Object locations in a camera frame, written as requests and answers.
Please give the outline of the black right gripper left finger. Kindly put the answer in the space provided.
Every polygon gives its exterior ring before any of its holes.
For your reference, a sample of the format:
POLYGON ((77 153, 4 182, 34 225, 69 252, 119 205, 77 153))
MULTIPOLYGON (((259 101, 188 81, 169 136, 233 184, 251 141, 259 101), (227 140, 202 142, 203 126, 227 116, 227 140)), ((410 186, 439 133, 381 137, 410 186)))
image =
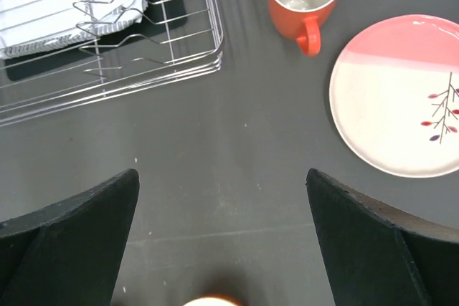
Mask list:
POLYGON ((1 223, 2 305, 109 305, 138 202, 127 169, 1 223))

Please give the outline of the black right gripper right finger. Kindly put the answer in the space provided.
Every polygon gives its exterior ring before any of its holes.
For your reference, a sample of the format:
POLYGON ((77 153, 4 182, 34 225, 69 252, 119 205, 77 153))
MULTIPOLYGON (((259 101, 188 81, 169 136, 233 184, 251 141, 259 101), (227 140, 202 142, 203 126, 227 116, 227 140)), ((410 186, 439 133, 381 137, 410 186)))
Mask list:
POLYGON ((458 230, 310 169, 308 201, 336 305, 457 305, 458 230))

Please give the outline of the white orange bowl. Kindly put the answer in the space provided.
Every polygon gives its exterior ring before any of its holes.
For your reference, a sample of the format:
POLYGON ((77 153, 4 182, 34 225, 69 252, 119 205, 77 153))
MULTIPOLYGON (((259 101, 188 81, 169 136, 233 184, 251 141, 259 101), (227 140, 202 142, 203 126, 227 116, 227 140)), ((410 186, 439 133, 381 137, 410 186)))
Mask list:
POLYGON ((205 295, 188 301, 184 306, 242 306, 242 304, 224 295, 205 295))

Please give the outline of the pink white floral plate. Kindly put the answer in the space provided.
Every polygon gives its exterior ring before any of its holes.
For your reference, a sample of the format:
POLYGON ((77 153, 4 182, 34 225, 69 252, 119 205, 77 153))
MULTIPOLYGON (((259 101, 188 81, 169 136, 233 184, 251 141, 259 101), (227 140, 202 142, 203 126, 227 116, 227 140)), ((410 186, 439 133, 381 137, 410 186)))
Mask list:
POLYGON ((334 124, 363 161, 405 178, 458 170, 458 24, 408 14, 352 38, 331 73, 334 124))

